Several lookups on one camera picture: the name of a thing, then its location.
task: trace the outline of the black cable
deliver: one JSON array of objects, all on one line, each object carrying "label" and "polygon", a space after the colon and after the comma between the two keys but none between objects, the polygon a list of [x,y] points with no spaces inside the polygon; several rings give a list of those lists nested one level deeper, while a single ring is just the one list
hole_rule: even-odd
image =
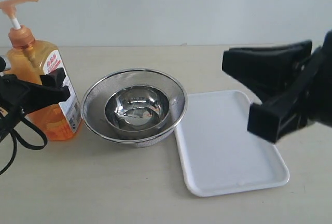
[{"label": "black cable", "polygon": [[[0,118],[1,119],[4,118],[4,115],[2,113],[0,113]],[[35,126],[34,124],[32,124],[30,121],[28,121],[23,116],[20,119],[21,119],[21,121],[25,125],[27,125],[33,131],[35,131],[43,139],[44,143],[43,143],[43,145],[32,145],[32,144],[29,144],[27,141],[24,140],[24,138],[16,130],[14,130],[14,129],[10,130],[9,134],[10,134],[12,142],[13,142],[12,155],[11,155],[11,158],[10,158],[9,162],[7,163],[7,165],[0,171],[0,175],[2,175],[6,170],[8,170],[8,168],[14,162],[14,159],[15,159],[16,153],[17,153],[17,141],[21,145],[23,145],[25,148],[30,149],[30,150],[41,150],[41,149],[43,149],[47,145],[47,137],[46,137],[45,133],[42,132],[41,129],[39,129],[37,126]]]}]

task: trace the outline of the orange pump nozzle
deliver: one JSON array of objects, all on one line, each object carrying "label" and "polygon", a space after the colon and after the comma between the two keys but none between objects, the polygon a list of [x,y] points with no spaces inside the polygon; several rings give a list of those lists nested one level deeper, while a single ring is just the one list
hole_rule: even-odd
[{"label": "orange pump nozzle", "polygon": [[17,20],[16,5],[38,1],[39,0],[6,0],[0,2],[0,9],[4,14],[8,15],[13,25],[8,36],[14,48],[27,46],[35,40],[31,30],[24,25],[20,25]]}]

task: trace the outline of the beige table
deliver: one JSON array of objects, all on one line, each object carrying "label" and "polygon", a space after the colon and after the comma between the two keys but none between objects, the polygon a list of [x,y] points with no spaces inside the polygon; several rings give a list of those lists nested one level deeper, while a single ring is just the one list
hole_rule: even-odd
[{"label": "beige table", "polygon": [[[240,89],[221,71],[226,46],[62,48],[78,97],[100,77],[130,67],[162,70],[188,93]],[[36,135],[18,128],[27,140]],[[124,149],[89,132],[49,143],[41,151],[19,147],[0,176],[0,223],[330,223],[332,129],[315,124],[284,138],[278,148],[289,170],[286,186],[212,198],[185,187],[174,135],[144,149]],[[11,155],[6,138],[0,162]]]}]

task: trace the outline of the white plastic tray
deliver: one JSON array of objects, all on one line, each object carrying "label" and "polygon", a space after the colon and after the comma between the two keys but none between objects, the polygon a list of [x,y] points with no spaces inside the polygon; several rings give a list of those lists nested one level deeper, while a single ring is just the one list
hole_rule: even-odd
[{"label": "white plastic tray", "polygon": [[199,197],[285,185],[275,145],[247,131],[249,98],[240,91],[190,94],[175,129],[185,183]]}]

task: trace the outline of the mesh colander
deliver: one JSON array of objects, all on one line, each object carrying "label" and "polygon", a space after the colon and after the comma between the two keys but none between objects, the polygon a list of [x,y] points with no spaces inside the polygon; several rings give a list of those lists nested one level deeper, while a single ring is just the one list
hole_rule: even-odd
[{"label": "mesh colander", "polygon": [[[119,138],[106,120],[105,104],[121,89],[134,85],[147,85],[162,90],[170,101],[170,118],[164,128],[154,136],[124,140]],[[186,109],[187,94],[176,79],[160,71],[134,68],[109,74],[95,83],[83,97],[81,115],[86,126],[104,139],[139,148],[156,144],[169,136],[181,121]]]}]

